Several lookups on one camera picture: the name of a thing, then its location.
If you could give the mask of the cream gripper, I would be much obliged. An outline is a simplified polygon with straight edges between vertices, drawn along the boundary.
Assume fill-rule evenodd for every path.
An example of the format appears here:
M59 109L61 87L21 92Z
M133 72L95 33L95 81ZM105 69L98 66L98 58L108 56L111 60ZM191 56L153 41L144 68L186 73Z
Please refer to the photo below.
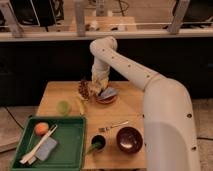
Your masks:
M100 79L96 76L92 77L92 82L90 86L90 90L95 94L99 95L102 90L105 90L108 86L109 78Z

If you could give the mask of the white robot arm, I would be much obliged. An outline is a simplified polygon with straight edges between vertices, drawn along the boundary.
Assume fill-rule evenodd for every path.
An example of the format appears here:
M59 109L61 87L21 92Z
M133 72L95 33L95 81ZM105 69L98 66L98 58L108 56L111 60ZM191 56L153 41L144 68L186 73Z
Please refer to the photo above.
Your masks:
M193 107L188 90L117 52L109 36L90 44L92 79L101 81L114 68L144 92L144 140L147 171L201 171Z

